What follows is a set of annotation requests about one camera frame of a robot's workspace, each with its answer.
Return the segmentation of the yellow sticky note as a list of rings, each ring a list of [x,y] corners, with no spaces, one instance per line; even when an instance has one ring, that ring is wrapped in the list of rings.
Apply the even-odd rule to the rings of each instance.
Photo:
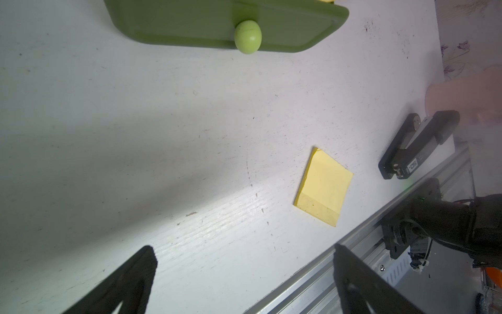
[[[323,150],[313,148],[294,206],[335,227],[353,176]]]

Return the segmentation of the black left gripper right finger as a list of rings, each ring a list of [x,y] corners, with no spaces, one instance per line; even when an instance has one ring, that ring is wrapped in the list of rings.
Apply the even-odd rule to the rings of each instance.
[[[335,244],[333,264],[343,313],[422,313],[347,247]]]

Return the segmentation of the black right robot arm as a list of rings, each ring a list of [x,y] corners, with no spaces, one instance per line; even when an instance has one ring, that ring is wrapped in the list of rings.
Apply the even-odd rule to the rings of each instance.
[[[390,252],[430,238],[468,254],[473,268],[501,268],[501,195],[465,202],[419,198],[410,201],[384,224]],[[347,247],[337,243],[334,280],[343,313],[420,313],[396,289],[378,276]]]

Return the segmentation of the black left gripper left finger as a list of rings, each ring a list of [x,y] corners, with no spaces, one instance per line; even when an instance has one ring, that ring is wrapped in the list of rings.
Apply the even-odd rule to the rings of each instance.
[[[65,313],[145,313],[157,267],[146,245]]]

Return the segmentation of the green three-drawer cabinet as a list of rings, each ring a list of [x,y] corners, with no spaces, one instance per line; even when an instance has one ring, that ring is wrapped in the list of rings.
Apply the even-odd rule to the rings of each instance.
[[[247,20],[262,33],[261,51],[305,51],[342,27],[349,10],[323,1],[106,1],[114,26],[145,44],[234,49]]]

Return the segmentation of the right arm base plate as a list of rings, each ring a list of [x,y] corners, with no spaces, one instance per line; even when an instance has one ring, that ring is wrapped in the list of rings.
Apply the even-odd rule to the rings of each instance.
[[[384,243],[392,259],[396,260],[406,252],[414,271],[419,272],[427,265],[432,240],[419,226],[415,216],[424,205],[441,198],[439,180],[431,178],[390,209],[381,226]]]

